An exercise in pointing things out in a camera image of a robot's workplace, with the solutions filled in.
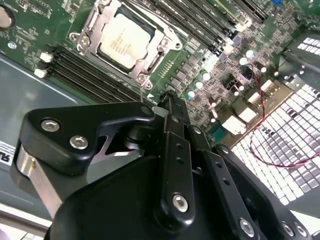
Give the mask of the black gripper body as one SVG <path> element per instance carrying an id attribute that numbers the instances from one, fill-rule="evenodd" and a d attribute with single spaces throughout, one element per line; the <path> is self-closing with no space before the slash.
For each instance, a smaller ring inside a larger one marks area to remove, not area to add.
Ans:
<path id="1" fill-rule="evenodd" d="M 172 234 L 154 217 L 159 162 L 135 160 L 74 192 L 55 214 L 48 240 L 232 240 L 207 180 L 193 172 L 195 220 Z"/>

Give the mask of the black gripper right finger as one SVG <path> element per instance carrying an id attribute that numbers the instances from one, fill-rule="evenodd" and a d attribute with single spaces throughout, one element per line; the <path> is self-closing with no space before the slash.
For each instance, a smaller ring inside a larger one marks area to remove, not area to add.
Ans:
<path id="1" fill-rule="evenodd" d="M 175 101 L 191 145 L 196 218 L 179 240 L 310 240 L 306 227 L 223 144 L 210 147 Z"/>

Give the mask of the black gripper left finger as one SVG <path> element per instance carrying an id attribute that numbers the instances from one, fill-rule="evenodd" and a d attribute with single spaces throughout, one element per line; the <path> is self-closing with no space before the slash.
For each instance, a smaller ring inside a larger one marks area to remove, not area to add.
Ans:
<path id="1" fill-rule="evenodd" d="M 52 220 L 66 199 L 133 161 L 159 163 L 153 214 L 161 227 L 188 227 L 196 216 L 190 142 L 164 93 L 156 108 L 139 101 L 41 108 L 22 121 L 14 167 Z"/>

